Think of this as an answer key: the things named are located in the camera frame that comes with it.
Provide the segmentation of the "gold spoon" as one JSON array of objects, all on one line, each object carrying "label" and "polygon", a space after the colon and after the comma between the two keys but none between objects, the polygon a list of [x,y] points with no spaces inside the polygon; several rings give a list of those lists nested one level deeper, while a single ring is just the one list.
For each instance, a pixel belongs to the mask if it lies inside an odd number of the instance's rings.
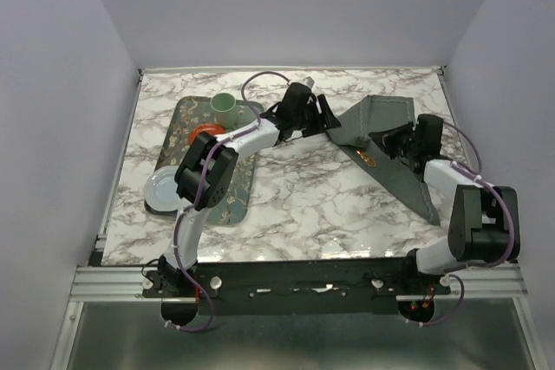
[{"label": "gold spoon", "polygon": [[356,153],[360,156],[360,158],[369,166],[369,167],[376,167],[376,162],[370,158],[366,153],[357,150]]}]

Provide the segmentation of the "grey cloth napkin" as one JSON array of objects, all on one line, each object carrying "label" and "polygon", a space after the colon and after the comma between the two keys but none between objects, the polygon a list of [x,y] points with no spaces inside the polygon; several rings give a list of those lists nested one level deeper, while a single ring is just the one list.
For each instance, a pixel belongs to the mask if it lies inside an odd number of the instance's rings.
[{"label": "grey cloth napkin", "polygon": [[330,140],[411,211],[431,225],[440,223],[423,180],[428,161],[441,156],[444,121],[415,115],[408,97],[368,95],[337,117]]}]

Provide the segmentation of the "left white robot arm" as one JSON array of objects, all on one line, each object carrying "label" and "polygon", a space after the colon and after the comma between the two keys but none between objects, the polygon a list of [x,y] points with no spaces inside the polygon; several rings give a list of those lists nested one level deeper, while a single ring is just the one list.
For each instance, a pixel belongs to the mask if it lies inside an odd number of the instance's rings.
[{"label": "left white robot arm", "polygon": [[223,135],[198,134],[174,175],[185,206],[178,211],[171,243],[158,261],[163,287],[174,296],[191,289],[189,270],[198,261],[206,220],[226,195],[238,162],[285,142],[294,132],[307,138],[340,126],[324,95],[292,82],[283,99],[257,114],[251,124]]}]

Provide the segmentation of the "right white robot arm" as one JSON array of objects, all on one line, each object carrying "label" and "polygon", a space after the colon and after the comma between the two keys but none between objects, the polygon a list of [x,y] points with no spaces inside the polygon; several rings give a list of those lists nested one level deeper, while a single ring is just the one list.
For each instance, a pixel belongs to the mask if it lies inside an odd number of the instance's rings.
[{"label": "right white robot arm", "polygon": [[421,114],[369,138],[390,159],[398,159],[424,184],[452,200],[447,236],[415,252],[415,263],[399,272],[401,287],[421,292],[430,275],[514,262],[520,253],[516,191],[484,180],[479,172],[441,154],[441,117]]}]

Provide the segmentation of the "pale green cup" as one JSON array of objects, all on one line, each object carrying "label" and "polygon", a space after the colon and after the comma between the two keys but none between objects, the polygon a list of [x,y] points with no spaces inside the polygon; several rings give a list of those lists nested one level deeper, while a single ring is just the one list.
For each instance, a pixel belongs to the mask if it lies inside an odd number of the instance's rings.
[{"label": "pale green cup", "polygon": [[210,105],[219,125],[225,129],[230,129],[235,125],[238,119],[238,108],[232,94],[216,94],[211,98]]}]

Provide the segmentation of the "green floral tray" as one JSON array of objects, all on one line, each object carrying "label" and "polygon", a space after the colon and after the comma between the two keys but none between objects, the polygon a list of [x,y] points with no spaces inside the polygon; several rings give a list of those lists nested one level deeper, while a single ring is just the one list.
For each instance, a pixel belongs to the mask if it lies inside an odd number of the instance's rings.
[{"label": "green floral tray", "polygon": [[[187,96],[178,101],[154,171],[163,166],[178,166],[197,133],[203,130],[213,134],[228,133],[256,120],[252,110],[243,101],[237,100],[238,119],[232,128],[225,129],[217,123],[210,101],[210,98],[200,96]],[[257,160],[258,156],[254,154],[237,163],[228,190],[223,199],[212,209],[207,223],[232,226],[245,218]],[[174,217],[177,214],[177,211],[152,212],[146,207],[145,200],[144,207],[147,212],[156,216]]]}]

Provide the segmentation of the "white scalloped plate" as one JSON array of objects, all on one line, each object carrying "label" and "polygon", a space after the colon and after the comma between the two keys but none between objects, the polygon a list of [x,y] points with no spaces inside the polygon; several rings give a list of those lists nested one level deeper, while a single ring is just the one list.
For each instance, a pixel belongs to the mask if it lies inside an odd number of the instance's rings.
[{"label": "white scalloped plate", "polygon": [[180,197],[174,180],[177,166],[163,166],[157,169],[146,181],[143,196],[146,207],[155,213],[177,211]]}]

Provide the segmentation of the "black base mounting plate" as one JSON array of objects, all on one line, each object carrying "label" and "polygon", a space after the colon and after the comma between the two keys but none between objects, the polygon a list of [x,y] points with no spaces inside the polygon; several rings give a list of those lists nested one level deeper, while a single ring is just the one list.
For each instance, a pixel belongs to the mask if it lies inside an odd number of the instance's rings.
[{"label": "black base mounting plate", "polygon": [[411,300],[447,295],[413,256],[309,261],[198,263],[189,276],[165,261],[147,272],[143,295],[164,307],[217,316],[373,313],[394,315]]}]

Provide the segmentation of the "aluminium frame rail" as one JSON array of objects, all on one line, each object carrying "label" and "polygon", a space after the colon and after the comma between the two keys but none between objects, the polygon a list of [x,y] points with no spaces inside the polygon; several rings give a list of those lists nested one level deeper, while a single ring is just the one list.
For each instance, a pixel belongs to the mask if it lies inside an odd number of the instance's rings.
[{"label": "aluminium frame rail", "polygon": [[144,276],[139,267],[80,267],[69,293],[71,302],[141,302]]}]

